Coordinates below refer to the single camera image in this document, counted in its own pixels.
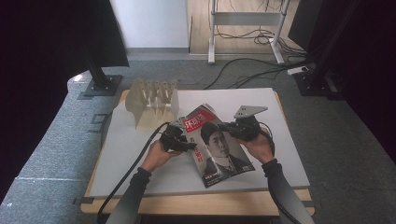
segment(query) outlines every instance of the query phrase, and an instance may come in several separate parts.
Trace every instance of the power strip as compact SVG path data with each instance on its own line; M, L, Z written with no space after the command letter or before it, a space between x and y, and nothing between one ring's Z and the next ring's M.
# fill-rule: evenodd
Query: power strip
M288 70L288 75L294 75L296 73L302 73L308 71L308 68L303 66L303 67L296 67Z

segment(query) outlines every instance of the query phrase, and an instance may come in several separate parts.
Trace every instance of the metal stand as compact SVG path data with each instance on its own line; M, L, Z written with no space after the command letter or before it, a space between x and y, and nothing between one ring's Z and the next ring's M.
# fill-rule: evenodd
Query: metal stand
M216 0L212 0L210 12L209 64L215 63L215 26L216 25L266 25L277 26L274 38L270 39L271 48L277 63L284 63L279 51L278 40L285 21L290 0L286 0L281 12L217 12Z
M302 96L327 96L330 93L327 83L312 84L315 77L310 71L294 74L293 77Z
M106 76L102 68L93 61L87 48L84 46L83 54L85 64L92 75L92 80L87 89L81 93L80 97L93 96L113 96L116 94L117 87L122 79L121 75Z

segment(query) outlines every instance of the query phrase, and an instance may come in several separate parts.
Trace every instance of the white board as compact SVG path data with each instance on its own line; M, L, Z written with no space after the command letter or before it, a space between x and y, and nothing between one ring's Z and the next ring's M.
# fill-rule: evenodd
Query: white board
M283 166L283 173L294 188L306 188L309 181L291 139L289 128L271 88L213 91L178 91L179 117L188 115L197 106L208 103L225 121L234 121L233 115L240 105L265 105L268 110L256 115L258 121L266 123L272 130L276 145L276 158ZM134 128L133 114L126 111L122 102L113 112L106 145L96 169L90 196L107 196L119 183L134 163L146 144L150 132ZM267 179L262 165L249 155L256 171L243 173L205 188L192 155L187 152L173 158L165 166L153 172L146 195L178 195L192 193L218 193L240 190L266 190ZM116 195L121 195L129 186L133 171Z

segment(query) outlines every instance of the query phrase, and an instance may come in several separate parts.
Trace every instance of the black stand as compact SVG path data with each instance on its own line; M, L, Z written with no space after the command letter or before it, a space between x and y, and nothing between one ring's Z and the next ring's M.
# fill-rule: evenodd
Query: black stand
M106 76L102 68L93 61L87 48L83 50L85 64L92 75L92 80L87 89L80 94L78 99L91 99L93 96L113 96L122 80L121 75Z
M343 33L347 23L353 15L353 12L358 6L358 1L352 1L344 17L330 36L330 39L325 43L325 48L320 54L318 65L313 71L302 72L294 74L300 94L303 96L328 96L330 100L338 100L341 92L339 92L331 80L329 69L332 65L332 56L334 55L334 47Z
M312 85L315 77L311 71L294 74L293 77L302 96L327 96L329 94L327 83Z

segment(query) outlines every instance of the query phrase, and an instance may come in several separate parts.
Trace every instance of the magazine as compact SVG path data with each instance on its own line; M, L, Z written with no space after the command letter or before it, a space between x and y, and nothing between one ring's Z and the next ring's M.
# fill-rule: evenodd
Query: magazine
M255 170L244 149L218 125L222 121L210 105L200 105L180 118L188 142L197 144L192 152L206 188L222 180Z

